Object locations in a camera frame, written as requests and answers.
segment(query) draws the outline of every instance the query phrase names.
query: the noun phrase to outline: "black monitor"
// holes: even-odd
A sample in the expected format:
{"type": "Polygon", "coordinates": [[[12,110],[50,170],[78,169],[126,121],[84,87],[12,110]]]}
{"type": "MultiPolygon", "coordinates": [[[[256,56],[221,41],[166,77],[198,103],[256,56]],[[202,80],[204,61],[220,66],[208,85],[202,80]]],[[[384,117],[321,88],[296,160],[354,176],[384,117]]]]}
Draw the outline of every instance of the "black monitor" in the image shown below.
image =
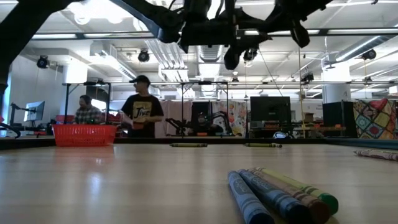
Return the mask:
{"type": "Polygon", "coordinates": [[[252,96],[250,109],[252,121],[278,121],[288,125],[292,122],[288,96],[252,96]]]}
{"type": "Polygon", "coordinates": [[[41,121],[43,120],[44,101],[27,103],[24,121],[41,121]]]}

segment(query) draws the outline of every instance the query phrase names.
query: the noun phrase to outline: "red basket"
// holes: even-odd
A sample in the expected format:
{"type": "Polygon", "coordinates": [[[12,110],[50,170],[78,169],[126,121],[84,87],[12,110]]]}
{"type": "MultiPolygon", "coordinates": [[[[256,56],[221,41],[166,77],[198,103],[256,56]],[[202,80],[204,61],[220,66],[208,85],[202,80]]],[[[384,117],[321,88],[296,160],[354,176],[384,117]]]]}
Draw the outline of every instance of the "red basket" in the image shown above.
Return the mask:
{"type": "Polygon", "coordinates": [[[116,126],[94,124],[55,124],[58,146],[108,146],[113,143],[116,126]]]}

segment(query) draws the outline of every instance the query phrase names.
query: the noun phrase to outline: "baseball cap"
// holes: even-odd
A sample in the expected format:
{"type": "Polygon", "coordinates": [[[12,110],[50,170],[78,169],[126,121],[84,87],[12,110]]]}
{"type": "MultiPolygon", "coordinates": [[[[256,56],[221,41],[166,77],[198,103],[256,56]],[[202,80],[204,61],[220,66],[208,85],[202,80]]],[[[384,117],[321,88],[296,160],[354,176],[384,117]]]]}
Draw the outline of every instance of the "baseball cap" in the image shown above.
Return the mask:
{"type": "Polygon", "coordinates": [[[139,75],[135,79],[130,81],[130,83],[137,83],[137,82],[148,83],[150,85],[149,78],[146,77],[145,75],[139,75]]]}

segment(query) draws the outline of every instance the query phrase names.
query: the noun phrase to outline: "man in plaid shirt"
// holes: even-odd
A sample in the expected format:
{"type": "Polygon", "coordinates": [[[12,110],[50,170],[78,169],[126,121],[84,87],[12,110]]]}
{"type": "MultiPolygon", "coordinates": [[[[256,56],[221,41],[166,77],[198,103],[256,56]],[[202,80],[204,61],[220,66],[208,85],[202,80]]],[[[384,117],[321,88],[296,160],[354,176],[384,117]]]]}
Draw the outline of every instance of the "man in plaid shirt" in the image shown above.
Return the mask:
{"type": "Polygon", "coordinates": [[[79,100],[80,108],[76,111],[75,124],[100,124],[101,111],[91,105],[91,98],[83,95],[79,100]]]}

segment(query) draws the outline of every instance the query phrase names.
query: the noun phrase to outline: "pillar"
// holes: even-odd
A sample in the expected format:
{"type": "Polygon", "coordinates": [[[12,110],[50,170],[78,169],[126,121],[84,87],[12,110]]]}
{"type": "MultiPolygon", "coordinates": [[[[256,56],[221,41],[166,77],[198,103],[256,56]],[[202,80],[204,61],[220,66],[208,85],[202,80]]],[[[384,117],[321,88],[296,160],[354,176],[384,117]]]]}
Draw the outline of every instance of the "pillar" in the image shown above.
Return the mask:
{"type": "MultiPolygon", "coordinates": [[[[87,81],[87,65],[81,62],[73,62],[69,65],[63,66],[63,83],[84,83],[87,81]]],[[[79,99],[81,95],[86,94],[86,87],[79,85],[78,87],[71,86],[69,88],[68,100],[68,115],[74,115],[79,106],[79,99]]],[[[67,88],[63,88],[63,96],[60,107],[60,114],[65,114],[65,100],[67,97],[67,88]]]]}
{"type": "MultiPolygon", "coordinates": [[[[348,82],[351,81],[349,75],[348,62],[333,64],[334,68],[325,66],[322,68],[322,80],[327,82],[348,82]]],[[[323,103],[335,103],[351,100],[351,88],[349,84],[334,84],[323,86],[323,103]]]]}

